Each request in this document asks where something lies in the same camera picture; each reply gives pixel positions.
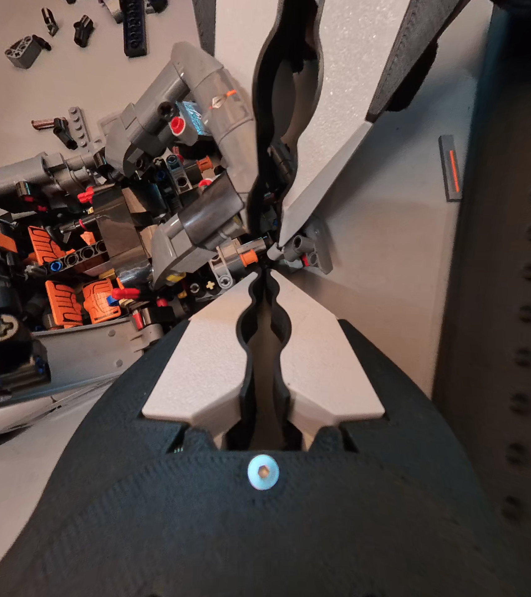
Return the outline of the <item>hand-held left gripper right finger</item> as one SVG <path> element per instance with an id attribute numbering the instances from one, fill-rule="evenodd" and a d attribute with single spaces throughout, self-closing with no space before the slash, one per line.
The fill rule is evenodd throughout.
<path id="1" fill-rule="evenodd" d="M 276 271 L 276 305 L 289 317 L 282 348 L 282 381 L 290 394 L 290 419 L 379 419 L 378 395 L 336 316 Z"/>

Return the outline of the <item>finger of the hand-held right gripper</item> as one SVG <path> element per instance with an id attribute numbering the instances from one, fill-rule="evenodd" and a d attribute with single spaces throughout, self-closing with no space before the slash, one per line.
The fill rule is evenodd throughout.
<path id="1" fill-rule="evenodd" d="M 284 32 L 284 1 L 218 1 L 215 56 L 229 71 L 246 108 L 249 123 L 241 126 L 232 146 L 244 159 L 230 173 L 247 183 L 249 230 L 272 193 L 277 236 L 284 233 L 283 199 L 293 183 L 293 155 L 287 133 L 293 115 L 293 73 Z"/>
<path id="2" fill-rule="evenodd" d="M 371 128 L 366 114 L 408 1 L 318 1 L 317 102 L 298 138 L 298 168 L 282 202 L 278 246 L 305 224 Z"/>

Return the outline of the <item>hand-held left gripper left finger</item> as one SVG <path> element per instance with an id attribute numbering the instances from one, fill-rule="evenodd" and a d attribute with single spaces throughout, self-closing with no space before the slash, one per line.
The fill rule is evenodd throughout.
<path id="1" fill-rule="evenodd" d="M 237 335 L 252 305 L 249 274 L 193 315 L 142 408 L 148 419 L 240 419 L 248 357 Z"/>

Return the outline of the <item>grey curved lego panel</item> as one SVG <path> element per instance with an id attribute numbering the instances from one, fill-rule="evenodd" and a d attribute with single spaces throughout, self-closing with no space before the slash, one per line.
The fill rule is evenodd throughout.
<path id="1" fill-rule="evenodd" d="M 333 269 L 327 229 L 316 215 L 310 216 L 283 246 L 273 244 L 267 258 L 286 273 L 309 269 L 327 275 Z"/>

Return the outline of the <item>grey lego car model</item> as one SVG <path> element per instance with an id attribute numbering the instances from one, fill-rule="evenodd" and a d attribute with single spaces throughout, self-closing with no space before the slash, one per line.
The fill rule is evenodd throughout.
<path id="1" fill-rule="evenodd" d="M 250 232 L 230 173 L 248 111 L 232 81 L 199 90 L 225 75 L 178 42 L 99 148 L 0 167 L 0 408 L 103 389 L 187 316 L 169 297 L 188 276 Z"/>

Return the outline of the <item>grey long lego plate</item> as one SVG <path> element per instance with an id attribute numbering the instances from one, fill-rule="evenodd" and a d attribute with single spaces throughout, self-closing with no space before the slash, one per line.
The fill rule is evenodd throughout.
<path id="1" fill-rule="evenodd" d="M 93 140 L 87 126 L 82 109 L 79 106 L 68 108 L 68 125 L 72 138 L 79 149 L 91 152 L 94 149 Z"/>

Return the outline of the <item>black lego pin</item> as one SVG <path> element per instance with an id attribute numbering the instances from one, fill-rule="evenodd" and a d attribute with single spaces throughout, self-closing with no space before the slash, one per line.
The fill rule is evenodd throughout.
<path id="1" fill-rule="evenodd" d="M 72 137 L 66 118 L 38 119 L 30 122 L 34 130 L 51 130 L 60 142 L 69 150 L 76 150 L 78 143 Z"/>

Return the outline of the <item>dark grey angled lego beam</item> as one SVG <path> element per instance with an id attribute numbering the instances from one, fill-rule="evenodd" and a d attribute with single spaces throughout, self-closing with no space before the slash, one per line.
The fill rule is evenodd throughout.
<path id="1" fill-rule="evenodd" d="M 19 69 L 29 69 L 42 50 L 51 51 L 52 46 L 44 38 L 28 35 L 12 44 L 4 55 Z"/>

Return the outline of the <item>black Technic brick with holes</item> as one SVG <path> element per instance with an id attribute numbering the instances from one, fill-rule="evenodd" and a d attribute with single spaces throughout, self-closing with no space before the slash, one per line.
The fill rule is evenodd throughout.
<path id="1" fill-rule="evenodd" d="M 121 1 L 123 11 L 124 53 L 128 58 L 147 55 L 147 31 L 145 26 L 145 2 Z"/>

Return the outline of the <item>grey tile orange stripe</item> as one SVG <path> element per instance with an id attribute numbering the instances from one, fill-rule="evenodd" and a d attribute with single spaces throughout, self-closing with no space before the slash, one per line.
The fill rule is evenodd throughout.
<path id="1" fill-rule="evenodd" d="M 446 201 L 460 202 L 462 199 L 461 177 L 453 135 L 439 136 L 440 162 Z"/>

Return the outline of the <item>white rounded board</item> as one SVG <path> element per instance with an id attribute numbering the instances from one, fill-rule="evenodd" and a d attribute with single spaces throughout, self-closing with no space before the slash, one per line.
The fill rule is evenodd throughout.
<path id="1" fill-rule="evenodd" d="M 46 396 L 1 407 L 0 434 L 27 425 L 31 420 L 52 411 L 55 405 L 55 400 Z"/>

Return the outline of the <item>dark dimpled panel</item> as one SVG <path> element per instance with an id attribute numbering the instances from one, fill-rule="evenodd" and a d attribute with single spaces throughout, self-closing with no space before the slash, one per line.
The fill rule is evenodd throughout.
<path id="1" fill-rule="evenodd" d="M 433 399 L 531 570 L 531 19 L 493 11 Z"/>

